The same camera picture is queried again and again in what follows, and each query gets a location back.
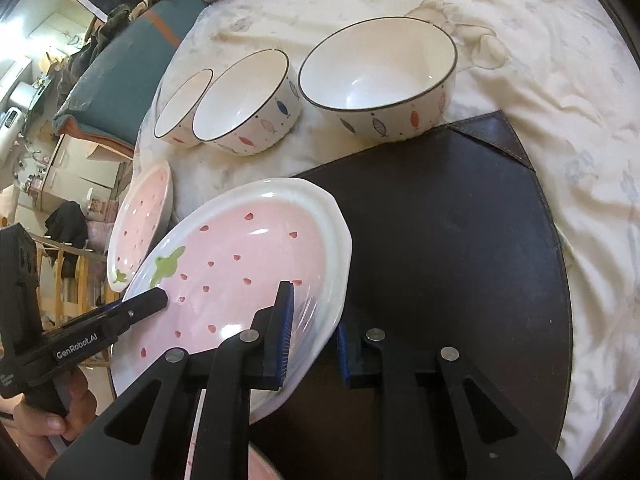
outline cabinet door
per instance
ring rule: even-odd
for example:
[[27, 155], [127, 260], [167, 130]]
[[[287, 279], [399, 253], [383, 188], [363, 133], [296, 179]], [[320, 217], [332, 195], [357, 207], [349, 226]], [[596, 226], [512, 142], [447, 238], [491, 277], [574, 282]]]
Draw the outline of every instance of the cabinet door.
[[88, 140], [64, 136], [52, 166], [62, 168], [100, 186], [113, 188], [116, 183], [119, 162], [111, 160], [91, 160], [87, 156], [96, 144]]
[[42, 186], [44, 193], [78, 202], [81, 207], [86, 205], [90, 189], [92, 190], [92, 198], [108, 200], [111, 196], [111, 189], [89, 182], [62, 168], [50, 168], [47, 179]]

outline orange stripe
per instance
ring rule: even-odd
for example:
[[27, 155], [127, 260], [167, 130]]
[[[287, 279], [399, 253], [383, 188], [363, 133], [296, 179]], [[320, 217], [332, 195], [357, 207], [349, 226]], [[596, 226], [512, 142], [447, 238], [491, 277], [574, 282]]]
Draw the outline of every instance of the orange stripe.
[[152, 25], [158, 30], [160, 34], [174, 47], [178, 48], [182, 40], [179, 40], [164, 20], [153, 9], [149, 9], [145, 12], [141, 18], [148, 19]]

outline bowl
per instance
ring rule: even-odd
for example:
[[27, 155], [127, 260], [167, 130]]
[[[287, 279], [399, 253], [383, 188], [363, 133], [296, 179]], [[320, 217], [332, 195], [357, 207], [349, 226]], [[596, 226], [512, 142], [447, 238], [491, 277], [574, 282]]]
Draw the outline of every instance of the bowl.
[[193, 116], [212, 83], [213, 70], [207, 68], [178, 88], [158, 117], [154, 129], [156, 139], [185, 148], [199, 144], [200, 141], [193, 134]]
[[193, 118], [197, 139], [235, 155], [273, 146], [300, 115], [296, 73], [281, 50], [261, 50], [229, 67]]
[[149, 254], [124, 296], [154, 286], [166, 309], [133, 325], [113, 346], [121, 394], [169, 348], [216, 348], [271, 306], [281, 280], [294, 284], [294, 319], [284, 386], [254, 390], [251, 420], [286, 400], [342, 315], [351, 235], [334, 197], [298, 178], [236, 187], [191, 213]]
[[111, 290], [121, 292], [129, 286], [148, 252], [166, 234], [173, 204], [171, 168], [165, 160], [131, 183], [109, 241], [107, 278]]
[[300, 67], [301, 94], [337, 126], [376, 143], [435, 126], [450, 100], [458, 51], [431, 23], [375, 18], [339, 30]]

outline triangular cutout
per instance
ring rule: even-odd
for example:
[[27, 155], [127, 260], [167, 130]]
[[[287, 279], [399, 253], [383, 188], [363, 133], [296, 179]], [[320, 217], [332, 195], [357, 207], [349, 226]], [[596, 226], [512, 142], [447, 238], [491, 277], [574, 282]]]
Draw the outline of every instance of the triangular cutout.
[[105, 428], [104, 433], [136, 446], [145, 433], [151, 410], [156, 403], [162, 382], [151, 381]]
[[480, 440], [484, 444], [493, 444], [504, 438], [516, 436], [518, 433], [517, 428], [492, 403], [491, 399], [478, 388], [475, 382], [471, 379], [465, 379], [463, 387], [469, 405], [471, 405]]

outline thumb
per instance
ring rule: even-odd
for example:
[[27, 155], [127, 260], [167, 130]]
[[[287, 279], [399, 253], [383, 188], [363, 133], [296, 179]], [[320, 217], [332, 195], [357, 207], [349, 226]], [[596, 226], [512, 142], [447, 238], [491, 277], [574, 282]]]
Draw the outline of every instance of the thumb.
[[60, 435], [66, 431], [65, 420], [53, 413], [43, 412], [22, 401], [14, 409], [18, 430], [29, 436]]

